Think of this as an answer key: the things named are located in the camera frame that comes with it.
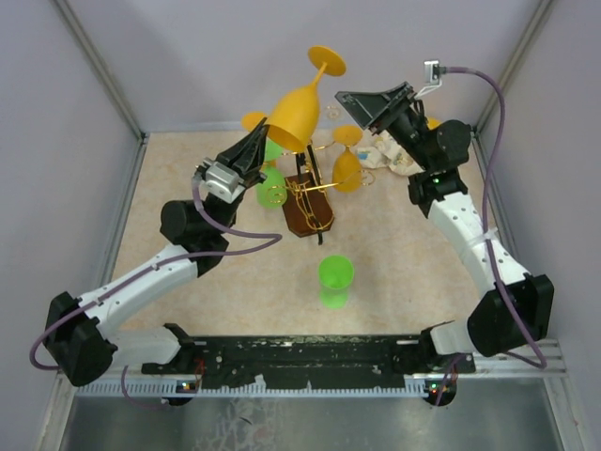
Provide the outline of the yellow plastic goblet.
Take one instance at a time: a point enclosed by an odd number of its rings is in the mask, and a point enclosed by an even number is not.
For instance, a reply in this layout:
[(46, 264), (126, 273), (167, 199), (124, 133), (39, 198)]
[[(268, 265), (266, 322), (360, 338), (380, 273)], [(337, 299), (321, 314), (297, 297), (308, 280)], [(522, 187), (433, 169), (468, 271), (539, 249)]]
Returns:
[(241, 120), (240, 125), (246, 132), (251, 132), (265, 117), (261, 111), (247, 113)]

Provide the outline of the green goblet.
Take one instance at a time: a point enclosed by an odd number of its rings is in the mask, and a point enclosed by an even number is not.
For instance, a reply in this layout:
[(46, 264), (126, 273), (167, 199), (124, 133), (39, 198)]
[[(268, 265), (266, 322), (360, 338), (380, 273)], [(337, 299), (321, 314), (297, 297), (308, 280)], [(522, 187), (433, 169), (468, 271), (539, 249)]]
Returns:
[(267, 139), (261, 168), (266, 178), (255, 186), (257, 202), (266, 209), (280, 208), (287, 200), (285, 178), (276, 167), (276, 161), (282, 155), (283, 149)]
[(332, 255), (323, 258), (317, 269), (320, 301), (331, 309), (344, 307), (354, 273), (354, 266), (347, 257)]

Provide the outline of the clear wine glass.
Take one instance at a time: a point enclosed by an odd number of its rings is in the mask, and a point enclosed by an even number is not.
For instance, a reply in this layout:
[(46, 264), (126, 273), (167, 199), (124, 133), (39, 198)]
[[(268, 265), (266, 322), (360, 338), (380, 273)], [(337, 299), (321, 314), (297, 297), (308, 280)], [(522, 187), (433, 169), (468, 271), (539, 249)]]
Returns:
[(336, 121), (340, 116), (340, 109), (335, 105), (328, 105), (324, 110), (324, 117), (329, 121)]

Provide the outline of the green goblet front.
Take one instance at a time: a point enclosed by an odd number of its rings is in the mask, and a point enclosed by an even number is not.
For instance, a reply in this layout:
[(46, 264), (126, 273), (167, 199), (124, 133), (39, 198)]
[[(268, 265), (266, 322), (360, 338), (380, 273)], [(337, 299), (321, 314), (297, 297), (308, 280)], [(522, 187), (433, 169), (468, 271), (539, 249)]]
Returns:
[(332, 255), (323, 258), (317, 269), (320, 301), (331, 309), (344, 307), (354, 273), (354, 266), (347, 257)]

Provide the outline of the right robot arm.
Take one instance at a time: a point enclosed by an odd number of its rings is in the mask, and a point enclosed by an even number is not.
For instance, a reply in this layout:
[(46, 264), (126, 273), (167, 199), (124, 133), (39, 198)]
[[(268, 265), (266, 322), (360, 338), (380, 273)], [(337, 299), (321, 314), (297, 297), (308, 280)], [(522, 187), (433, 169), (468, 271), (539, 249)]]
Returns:
[(453, 246), (481, 296), (465, 319), (421, 332), (421, 364), (438, 372), (455, 354), (491, 357), (545, 338), (552, 282), (531, 274), (503, 247), (460, 177), (459, 167), (469, 159), (470, 126), (450, 119), (430, 127), (409, 83), (374, 93), (339, 91), (335, 98), (358, 126), (386, 132), (421, 167), (408, 179), (409, 200)]

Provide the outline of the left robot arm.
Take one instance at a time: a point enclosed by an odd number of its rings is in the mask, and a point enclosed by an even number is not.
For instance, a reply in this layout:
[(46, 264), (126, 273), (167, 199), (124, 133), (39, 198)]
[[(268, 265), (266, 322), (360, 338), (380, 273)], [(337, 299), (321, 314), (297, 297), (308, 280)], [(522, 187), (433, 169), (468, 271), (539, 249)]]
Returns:
[(197, 167), (192, 199), (163, 205), (160, 232), (168, 243), (148, 262), (78, 297), (63, 292), (52, 299), (43, 345), (72, 385), (88, 385), (112, 367), (167, 365), (182, 373), (193, 366), (193, 342), (176, 325), (146, 331), (120, 327), (229, 255), (226, 237), (235, 232), (244, 194), (266, 178), (260, 169), (268, 131), (261, 118), (236, 144)]

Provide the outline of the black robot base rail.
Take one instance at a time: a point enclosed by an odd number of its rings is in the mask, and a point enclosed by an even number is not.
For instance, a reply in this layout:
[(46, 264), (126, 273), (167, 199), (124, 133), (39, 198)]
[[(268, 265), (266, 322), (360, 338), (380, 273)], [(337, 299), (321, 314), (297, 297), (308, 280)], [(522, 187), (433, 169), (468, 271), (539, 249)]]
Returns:
[(239, 388), (260, 376), (269, 389), (403, 388), (405, 377), (442, 373), (453, 361), (411, 334), (193, 336), (146, 375), (192, 375), (206, 389)]

